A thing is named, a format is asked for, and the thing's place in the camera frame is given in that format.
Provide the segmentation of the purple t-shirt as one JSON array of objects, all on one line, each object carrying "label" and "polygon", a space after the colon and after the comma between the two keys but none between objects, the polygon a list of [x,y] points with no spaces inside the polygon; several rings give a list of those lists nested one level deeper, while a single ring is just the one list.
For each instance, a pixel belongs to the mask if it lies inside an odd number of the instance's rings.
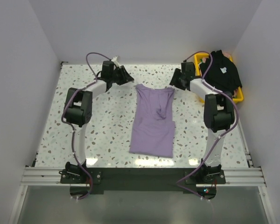
[{"label": "purple t-shirt", "polygon": [[173,88],[135,87],[137,107],[132,127],[130,153],[173,157],[175,122],[173,121]]}]

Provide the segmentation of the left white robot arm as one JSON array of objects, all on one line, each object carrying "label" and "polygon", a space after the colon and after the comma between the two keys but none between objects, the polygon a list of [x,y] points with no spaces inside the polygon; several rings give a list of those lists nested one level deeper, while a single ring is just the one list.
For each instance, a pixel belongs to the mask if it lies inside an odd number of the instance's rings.
[{"label": "left white robot arm", "polygon": [[134,78],[121,65],[117,57],[103,61],[102,69],[95,79],[83,88],[69,88],[61,121],[72,128],[71,153],[73,160],[66,167],[76,166],[71,172],[71,178],[77,183],[87,179],[85,133],[92,117],[92,102],[95,97],[103,94],[113,84],[123,85],[134,81]]}]

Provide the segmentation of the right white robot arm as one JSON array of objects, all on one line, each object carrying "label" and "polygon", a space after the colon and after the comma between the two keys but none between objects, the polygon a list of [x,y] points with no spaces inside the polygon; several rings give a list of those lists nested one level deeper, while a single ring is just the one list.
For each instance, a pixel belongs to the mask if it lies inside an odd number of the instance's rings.
[{"label": "right white robot arm", "polygon": [[204,99],[203,120],[208,129],[208,138],[202,163],[206,167],[198,172],[198,177],[201,182],[210,183],[215,178],[215,172],[211,168],[221,166],[225,135],[235,122],[232,95],[217,90],[204,79],[196,76],[193,62],[182,62],[181,67],[175,69],[169,84],[184,91],[191,91]]}]

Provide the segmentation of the yellow plastic bin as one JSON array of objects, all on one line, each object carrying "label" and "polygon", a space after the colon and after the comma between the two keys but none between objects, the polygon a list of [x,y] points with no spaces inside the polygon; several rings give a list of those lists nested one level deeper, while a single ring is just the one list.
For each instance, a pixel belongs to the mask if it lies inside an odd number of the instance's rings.
[{"label": "yellow plastic bin", "polygon": [[[195,69],[196,69],[196,76],[202,77],[202,73],[200,70],[200,63],[203,62],[203,58],[207,58],[209,56],[208,52],[197,52],[196,54],[194,54],[194,65],[195,65]],[[236,92],[235,92],[235,96],[233,97],[233,101],[235,103],[239,103],[242,102],[244,100],[244,95],[242,93],[242,89],[241,87],[238,87]]]}]

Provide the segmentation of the black t-shirt in bin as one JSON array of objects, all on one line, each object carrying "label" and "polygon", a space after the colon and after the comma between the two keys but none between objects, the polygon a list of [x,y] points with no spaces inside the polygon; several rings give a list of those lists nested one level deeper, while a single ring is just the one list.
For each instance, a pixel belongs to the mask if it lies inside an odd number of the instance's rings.
[{"label": "black t-shirt in bin", "polygon": [[221,91],[232,93],[235,98],[238,89],[242,88],[236,65],[230,60],[230,55],[222,50],[211,52],[213,61],[205,81]]}]

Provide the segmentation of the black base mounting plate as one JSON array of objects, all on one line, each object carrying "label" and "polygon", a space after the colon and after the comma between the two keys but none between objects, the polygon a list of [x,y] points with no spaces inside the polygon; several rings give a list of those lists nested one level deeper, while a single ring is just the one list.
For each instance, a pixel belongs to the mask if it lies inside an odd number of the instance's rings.
[{"label": "black base mounting plate", "polygon": [[87,168],[75,165],[60,170],[61,184],[70,185],[71,196],[88,192],[98,195],[106,191],[182,191],[215,196],[217,184],[226,184],[220,168]]}]

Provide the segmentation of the aluminium frame rail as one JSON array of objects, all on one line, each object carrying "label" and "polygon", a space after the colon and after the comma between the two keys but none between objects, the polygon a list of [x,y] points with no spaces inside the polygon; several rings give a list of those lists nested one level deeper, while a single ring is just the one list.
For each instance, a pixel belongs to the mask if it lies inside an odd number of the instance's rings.
[{"label": "aluminium frame rail", "polygon": [[[20,185],[57,186],[60,185],[61,168],[28,167],[24,169]],[[225,168],[226,186],[265,187],[266,181],[261,168]]]}]

